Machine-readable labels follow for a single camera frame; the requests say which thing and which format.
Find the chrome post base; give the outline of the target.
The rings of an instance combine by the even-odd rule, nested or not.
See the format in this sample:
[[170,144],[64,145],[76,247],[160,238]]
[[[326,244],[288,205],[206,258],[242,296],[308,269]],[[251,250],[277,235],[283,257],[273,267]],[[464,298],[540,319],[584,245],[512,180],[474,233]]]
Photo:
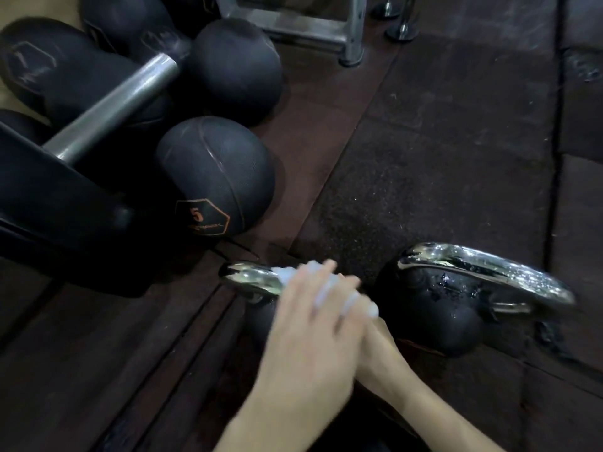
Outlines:
[[411,16],[414,11],[416,0],[405,0],[397,24],[389,26],[384,36],[394,43],[407,43],[418,36],[418,28],[415,23],[411,23]]
[[399,3],[396,4],[394,0],[384,0],[372,8],[370,16],[374,20],[386,21],[396,19],[401,13],[402,7]]

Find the person's right forearm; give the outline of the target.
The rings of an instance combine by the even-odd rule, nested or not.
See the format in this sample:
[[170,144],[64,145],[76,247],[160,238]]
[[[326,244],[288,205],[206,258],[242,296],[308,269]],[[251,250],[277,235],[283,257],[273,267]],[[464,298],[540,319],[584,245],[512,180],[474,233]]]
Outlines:
[[506,452],[462,417],[409,368],[378,373],[383,399],[431,452]]

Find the person's left forearm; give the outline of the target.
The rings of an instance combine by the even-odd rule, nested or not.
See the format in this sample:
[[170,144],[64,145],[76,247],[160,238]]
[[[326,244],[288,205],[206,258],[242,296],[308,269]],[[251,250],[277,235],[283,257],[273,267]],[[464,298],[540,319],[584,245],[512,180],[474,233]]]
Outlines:
[[279,401],[254,390],[213,452],[307,452],[350,396],[351,389],[328,390]]

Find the black medicine ball orange label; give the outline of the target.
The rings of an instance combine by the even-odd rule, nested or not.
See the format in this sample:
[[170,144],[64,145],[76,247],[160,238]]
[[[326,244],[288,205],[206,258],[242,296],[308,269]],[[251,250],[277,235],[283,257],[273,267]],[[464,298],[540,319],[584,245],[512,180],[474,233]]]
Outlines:
[[173,214],[190,233],[234,236],[257,223],[275,194],[270,152],[236,121],[201,116],[168,130],[155,161],[171,183]]

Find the person's left hand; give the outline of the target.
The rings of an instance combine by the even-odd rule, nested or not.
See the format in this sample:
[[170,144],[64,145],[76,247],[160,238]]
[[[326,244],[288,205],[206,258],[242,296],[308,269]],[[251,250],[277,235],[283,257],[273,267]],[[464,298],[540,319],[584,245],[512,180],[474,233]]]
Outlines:
[[290,401],[294,396],[328,390],[352,390],[362,341],[349,330],[324,335],[318,329],[287,329],[278,323],[278,305],[260,370],[252,391],[269,398]]

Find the grey metal rack frame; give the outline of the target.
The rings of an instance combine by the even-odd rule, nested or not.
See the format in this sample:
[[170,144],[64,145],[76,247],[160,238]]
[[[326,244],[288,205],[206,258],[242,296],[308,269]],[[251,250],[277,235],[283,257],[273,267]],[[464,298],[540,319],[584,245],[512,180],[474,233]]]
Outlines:
[[237,0],[216,0],[216,3],[223,18],[246,20],[268,34],[340,46],[338,61],[343,67],[357,67],[364,57],[362,37],[367,0],[350,0],[345,22],[246,8]]

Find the person's right hand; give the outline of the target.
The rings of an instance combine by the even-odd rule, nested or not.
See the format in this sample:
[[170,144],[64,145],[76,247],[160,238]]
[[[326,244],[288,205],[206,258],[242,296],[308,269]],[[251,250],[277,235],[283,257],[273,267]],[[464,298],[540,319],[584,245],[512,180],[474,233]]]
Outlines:
[[380,399],[390,402],[405,393],[412,370],[400,353],[383,319],[372,319],[361,345],[356,380]]

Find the white cleaning cloth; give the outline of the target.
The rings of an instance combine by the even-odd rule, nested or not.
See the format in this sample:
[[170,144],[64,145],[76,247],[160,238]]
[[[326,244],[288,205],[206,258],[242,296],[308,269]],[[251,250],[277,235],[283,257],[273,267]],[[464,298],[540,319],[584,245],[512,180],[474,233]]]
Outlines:
[[296,275],[282,291],[291,296],[295,305],[307,304],[311,314],[329,312],[335,319],[359,313],[369,319],[379,316],[379,307],[369,297],[361,294],[359,280],[334,272],[332,260],[319,263],[315,260],[297,267]]

